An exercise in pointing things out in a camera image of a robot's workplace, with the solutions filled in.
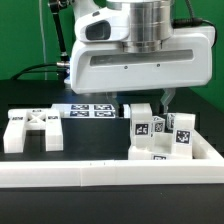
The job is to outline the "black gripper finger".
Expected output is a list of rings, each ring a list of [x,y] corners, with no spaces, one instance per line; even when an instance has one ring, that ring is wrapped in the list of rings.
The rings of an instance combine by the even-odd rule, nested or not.
[[[167,113],[168,112],[168,106],[172,99],[174,98],[176,94],[175,88],[167,88],[164,90],[164,94],[161,98],[161,106],[162,106],[162,112]]]
[[[106,94],[107,100],[110,104],[112,104],[114,107],[118,106],[118,102],[117,102],[117,94],[116,93],[107,93]]]

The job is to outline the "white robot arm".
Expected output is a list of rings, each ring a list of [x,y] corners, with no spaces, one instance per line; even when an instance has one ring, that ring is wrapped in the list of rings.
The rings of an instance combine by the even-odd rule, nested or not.
[[[184,27],[175,0],[70,0],[76,41],[70,85],[77,94],[163,89],[168,105],[178,87],[212,77],[211,26]]]

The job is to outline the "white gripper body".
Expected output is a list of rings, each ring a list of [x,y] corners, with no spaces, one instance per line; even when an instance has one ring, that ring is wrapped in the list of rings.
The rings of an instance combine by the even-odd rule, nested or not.
[[[101,9],[75,23],[71,88],[78,94],[205,85],[212,77],[211,26],[177,28],[167,17],[139,19]]]

